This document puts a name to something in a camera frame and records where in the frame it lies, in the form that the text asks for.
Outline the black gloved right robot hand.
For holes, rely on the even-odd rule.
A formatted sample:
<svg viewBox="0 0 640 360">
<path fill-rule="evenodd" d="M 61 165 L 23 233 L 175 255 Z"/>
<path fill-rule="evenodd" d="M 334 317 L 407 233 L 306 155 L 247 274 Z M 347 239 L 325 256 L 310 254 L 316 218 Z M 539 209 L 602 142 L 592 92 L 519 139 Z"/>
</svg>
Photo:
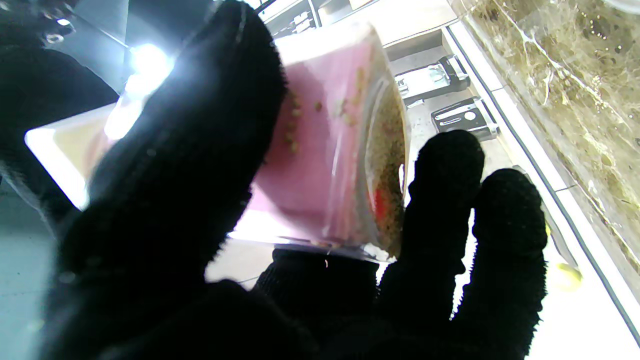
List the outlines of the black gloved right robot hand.
<svg viewBox="0 0 640 360">
<path fill-rule="evenodd" d="M 59 24 L 75 0 L 3 0 L 0 51 L 0 168 L 2 180 L 54 228 L 76 211 L 25 142 L 32 129 L 98 109 L 118 93 L 71 55 L 47 48 L 73 33 Z"/>
</svg>

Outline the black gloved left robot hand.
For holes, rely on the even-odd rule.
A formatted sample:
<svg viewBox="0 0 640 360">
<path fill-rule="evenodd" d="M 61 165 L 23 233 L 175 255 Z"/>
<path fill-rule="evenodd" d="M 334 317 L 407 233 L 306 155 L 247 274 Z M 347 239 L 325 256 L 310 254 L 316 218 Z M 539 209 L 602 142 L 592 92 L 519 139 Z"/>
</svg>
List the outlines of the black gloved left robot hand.
<svg viewBox="0 0 640 360">
<path fill-rule="evenodd" d="M 414 162 L 400 256 L 274 251 L 250 291 L 205 269 L 250 199 L 285 98 L 269 30 L 212 3 L 59 235 L 41 360 L 523 360 L 546 296 L 546 219 L 513 168 L 482 178 L 464 130 Z"/>
</svg>

